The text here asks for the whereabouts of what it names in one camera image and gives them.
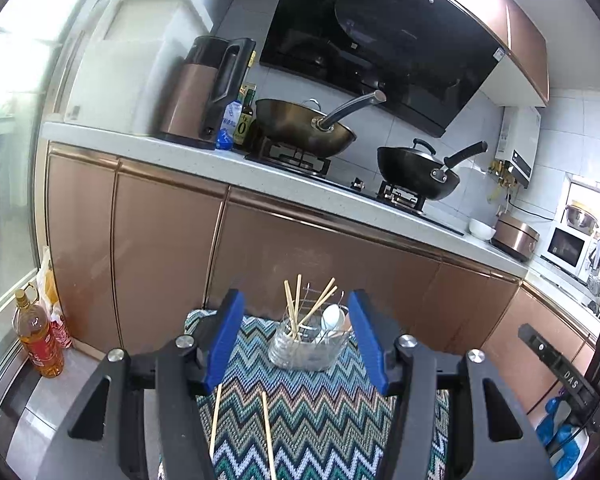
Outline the blue gloved hand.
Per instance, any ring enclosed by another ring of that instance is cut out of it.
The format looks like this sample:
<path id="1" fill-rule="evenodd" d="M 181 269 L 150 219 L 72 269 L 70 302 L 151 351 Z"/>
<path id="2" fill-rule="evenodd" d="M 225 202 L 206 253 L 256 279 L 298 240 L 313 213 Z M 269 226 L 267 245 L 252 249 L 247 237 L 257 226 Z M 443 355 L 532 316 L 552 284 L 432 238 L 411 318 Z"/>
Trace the blue gloved hand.
<path id="1" fill-rule="evenodd" d="M 547 452 L 555 477 L 574 479 L 590 443 L 588 432 L 573 416 L 565 393 L 548 400 L 544 411 L 545 416 L 535 427 L 536 436 Z"/>

